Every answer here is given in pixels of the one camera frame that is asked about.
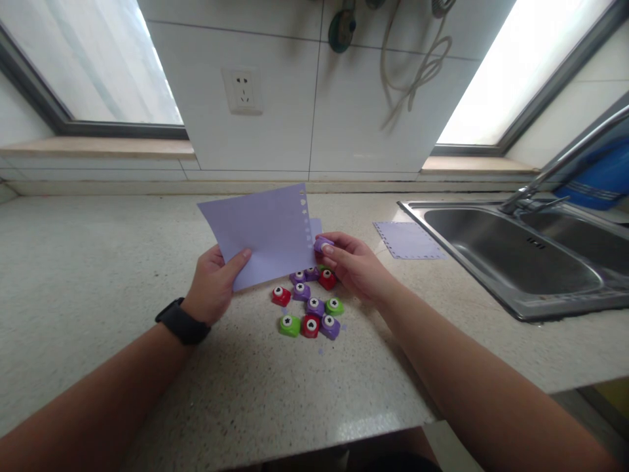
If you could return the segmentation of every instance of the sink basin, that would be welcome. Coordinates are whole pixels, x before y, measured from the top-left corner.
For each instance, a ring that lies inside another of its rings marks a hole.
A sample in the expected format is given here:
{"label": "sink basin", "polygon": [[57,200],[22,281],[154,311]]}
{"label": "sink basin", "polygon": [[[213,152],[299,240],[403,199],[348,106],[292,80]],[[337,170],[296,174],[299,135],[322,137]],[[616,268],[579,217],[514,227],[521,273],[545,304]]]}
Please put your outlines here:
{"label": "sink basin", "polygon": [[629,307],[629,230],[567,205],[508,216],[500,204],[399,202],[519,321]]}
{"label": "sink basin", "polygon": [[487,276],[530,294],[596,288],[599,277],[566,251],[503,216],[477,209],[432,210],[424,219]]}
{"label": "sink basin", "polygon": [[595,264],[629,276],[628,240],[562,213],[529,213],[520,219]]}

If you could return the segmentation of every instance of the blue container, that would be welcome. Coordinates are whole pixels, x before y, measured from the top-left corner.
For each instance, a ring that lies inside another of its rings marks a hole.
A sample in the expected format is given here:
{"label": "blue container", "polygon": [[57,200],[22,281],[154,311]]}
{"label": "blue container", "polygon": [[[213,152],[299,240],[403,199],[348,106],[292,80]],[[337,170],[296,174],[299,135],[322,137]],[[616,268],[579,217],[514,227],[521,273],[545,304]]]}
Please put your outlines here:
{"label": "blue container", "polygon": [[629,138],[601,147],[584,161],[589,167],[555,195],[595,210],[609,210],[629,195]]}

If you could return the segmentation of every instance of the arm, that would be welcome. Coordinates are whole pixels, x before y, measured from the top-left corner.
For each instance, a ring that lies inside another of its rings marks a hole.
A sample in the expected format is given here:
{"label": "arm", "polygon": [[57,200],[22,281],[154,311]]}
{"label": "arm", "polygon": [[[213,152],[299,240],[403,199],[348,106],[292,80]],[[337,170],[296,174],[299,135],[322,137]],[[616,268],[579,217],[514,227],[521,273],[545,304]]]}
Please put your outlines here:
{"label": "arm", "polygon": [[371,299],[441,413],[486,470],[616,471],[620,467],[548,395],[400,284],[360,240],[322,236],[323,263]]}
{"label": "arm", "polygon": [[[203,254],[181,308],[207,325],[218,321],[250,254],[227,264],[218,246]],[[0,439],[3,470],[116,469],[193,349],[157,324]]]}

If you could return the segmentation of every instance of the countertop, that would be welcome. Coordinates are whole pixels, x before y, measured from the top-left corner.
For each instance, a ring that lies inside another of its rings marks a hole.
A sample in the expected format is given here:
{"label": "countertop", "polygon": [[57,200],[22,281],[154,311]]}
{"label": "countertop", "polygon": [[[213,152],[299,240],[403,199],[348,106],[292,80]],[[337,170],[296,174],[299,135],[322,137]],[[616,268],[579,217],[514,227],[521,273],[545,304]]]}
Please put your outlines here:
{"label": "countertop", "polygon": [[[548,393],[629,375],[629,309],[513,319],[452,257],[395,260],[372,225],[396,202],[499,194],[309,195],[324,230],[359,236],[398,279]],[[24,197],[0,205],[0,435],[153,325],[215,243],[181,197]],[[290,287],[288,278],[282,285]],[[125,470],[215,470],[433,422],[384,322],[339,287],[334,342],[277,332],[278,281],[235,295],[138,435]],[[324,291],[316,288],[320,295]],[[293,314],[301,313],[296,302]]]}

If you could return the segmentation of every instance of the electrical outlet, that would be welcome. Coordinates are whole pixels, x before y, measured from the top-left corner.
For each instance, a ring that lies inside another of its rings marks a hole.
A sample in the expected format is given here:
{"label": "electrical outlet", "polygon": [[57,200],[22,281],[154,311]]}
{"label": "electrical outlet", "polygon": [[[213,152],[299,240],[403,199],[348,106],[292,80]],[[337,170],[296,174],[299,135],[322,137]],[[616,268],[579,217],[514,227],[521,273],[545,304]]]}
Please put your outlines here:
{"label": "electrical outlet", "polygon": [[236,107],[254,108],[254,90],[251,87],[251,73],[235,71],[231,75],[231,85],[234,88]]}
{"label": "electrical outlet", "polygon": [[261,115],[260,69],[236,66],[221,68],[227,104],[233,115]]}

